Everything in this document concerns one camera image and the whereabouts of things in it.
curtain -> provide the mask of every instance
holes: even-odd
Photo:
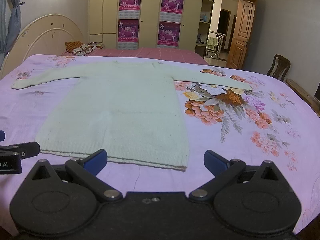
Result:
[[[11,11],[11,17],[9,20],[9,26],[8,26],[8,34],[5,39],[5,51],[4,53],[7,54],[15,40],[17,39],[19,33],[20,33],[20,28],[21,28],[21,11],[20,11],[20,5],[24,4],[24,2],[20,3],[20,0],[10,0],[13,9]]]
[[[7,34],[5,28],[5,6],[6,0],[0,0],[0,54],[4,53],[5,36]]]

bed sheet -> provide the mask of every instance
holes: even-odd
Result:
[[[34,141],[48,114],[77,82],[77,78],[57,80],[14,90],[10,86],[15,78],[27,79],[50,68],[111,60],[154,61],[132,57],[29,57],[0,81],[0,130],[6,132],[2,145]],[[184,191],[188,195],[213,178],[203,164],[204,152],[211,149],[226,159],[239,158],[248,165],[260,165],[266,159],[274,161],[302,204],[296,233],[320,213],[320,119],[302,99],[284,83],[265,75],[159,62],[247,82],[253,92],[175,82],[190,148],[186,171],[108,163],[98,174],[99,179],[124,195],[127,191]],[[9,203],[35,162],[43,158],[51,164],[62,164],[68,159],[39,154],[22,161],[22,174],[0,176],[0,225],[13,235],[17,230],[10,217]]]
[[[69,52],[65,52],[63,56],[74,56]],[[208,63],[197,53],[185,49],[169,49],[169,48],[140,48],[140,49],[96,49],[87,56],[102,57],[142,57],[160,60],[168,60],[182,63],[192,63],[208,65]]]

white knit sweater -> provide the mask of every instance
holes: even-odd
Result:
[[[36,141],[42,152],[184,170],[188,140],[174,80],[251,89],[247,83],[158,62],[91,63],[15,80],[14,89],[79,77],[51,112]]]

metal railing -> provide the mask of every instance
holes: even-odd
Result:
[[[209,58],[219,59],[220,52],[222,49],[223,39],[226,35],[223,33],[217,33],[213,31],[209,31],[209,33],[213,33],[217,35],[216,38],[218,39],[218,45],[207,45],[205,48],[206,50],[205,56],[208,57],[209,55]]]

wooden desk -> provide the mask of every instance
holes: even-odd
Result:
[[[317,100],[315,100],[311,95],[308,94],[302,87],[300,87],[296,82],[292,79],[287,78],[285,82],[288,86],[300,97],[303,101],[305,101],[320,117],[320,104]]]

